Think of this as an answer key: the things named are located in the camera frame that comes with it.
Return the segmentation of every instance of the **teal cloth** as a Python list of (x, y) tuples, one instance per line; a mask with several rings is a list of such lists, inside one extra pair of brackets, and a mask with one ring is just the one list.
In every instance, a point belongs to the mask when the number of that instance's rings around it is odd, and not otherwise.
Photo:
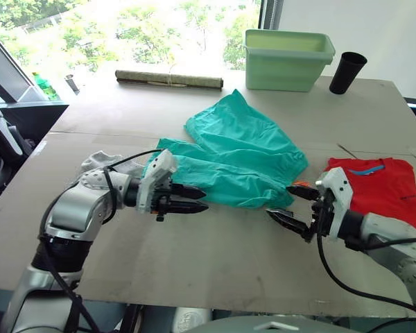
[(235, 207), (293, 202), (286, 186), (307, 167), (305, 155), (279, 126), (250, 107), (239, 91), (188, 119), (195, 144), (160, 139), (178, 161), (173, 181), (206, 191), (205, 200)]

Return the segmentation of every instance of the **table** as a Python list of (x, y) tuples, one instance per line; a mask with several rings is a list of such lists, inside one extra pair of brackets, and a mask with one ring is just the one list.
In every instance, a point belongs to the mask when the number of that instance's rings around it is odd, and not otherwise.
[[(356, 80), (342, 96), (320, 78), (307, 94), (247, 91), (243, 74), (224, 77), (221, 92), (119, 85), (103, 76), (80, 93), (0, 198), (0, 288), (15, 288), (37, 245), (42, 212), (94, 151), (131, 155), (163, 136), (189, 139), (184, 122), (239, 89), (305, 152), (314, 182), (327, 159), (395, 157), (416, 174), (416, 118), (394, 85)], [(310, 205), (290, 210), (303, 220)], [(324, 242), (329, 264), (354, 288), (410, 302), (405, 287), (369, 257)], [(78, 288), (84, 298), (152, 305), (326, 316), (405, 316), (394, 305), (353, 296), (326, 275), (315, 243), (272, 221), (263, 210), (211, 204), (197, 216), (164, 223), (132, 209), (101, 229)]]

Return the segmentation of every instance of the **green plastic container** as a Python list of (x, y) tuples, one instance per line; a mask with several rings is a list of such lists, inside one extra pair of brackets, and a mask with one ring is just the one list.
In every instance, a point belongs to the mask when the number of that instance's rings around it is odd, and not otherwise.
[(307, 92), (335, 53), (327, 35), (250, 29), (245, 32), (248, 89)]

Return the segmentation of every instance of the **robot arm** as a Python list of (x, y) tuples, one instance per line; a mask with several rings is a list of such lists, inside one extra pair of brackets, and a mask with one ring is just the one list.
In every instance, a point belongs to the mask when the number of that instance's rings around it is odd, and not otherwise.
[[(36, 332), (40, 327), (75, 332), (78, 316), (73, 318), (72, 301), (62, 292), (50, 265), (75, 289), (93, 241), (116, 209), (136, 207), (141, 213), (156, 213), (158, 221), (163, 221), (167, 213), (206, 210), (205, 204), (194, 200), (205, 196), (204, 192), (172, 183), (171, 174), (176, 169), (174, 157), (165, 150), (142, 179), (114, 169), (89, 171), (58, 196), (42, 219), (40, 244), (12, 296), (1, 332)], [(179, 196), (191, 200), (176, 200)], [(47, 251), (50, 262), (46, 260)]]
[(316, 182), (318, 189), (292, 186), (290, 193), (313, 200), (310, 226), (283, 210), (267, 210), (278, 223), (310, 242), (313, 235), (341, 238), (352, 250), (369, 255), (378, 264), (397, 275), (416, 307), (416, 243), (392, 244), (398, 239), (416, 238), (416, 229), (407, 222), (369, 213), (365, 216), (349, 210), (352, 188), (342, 168), (331, 169)]

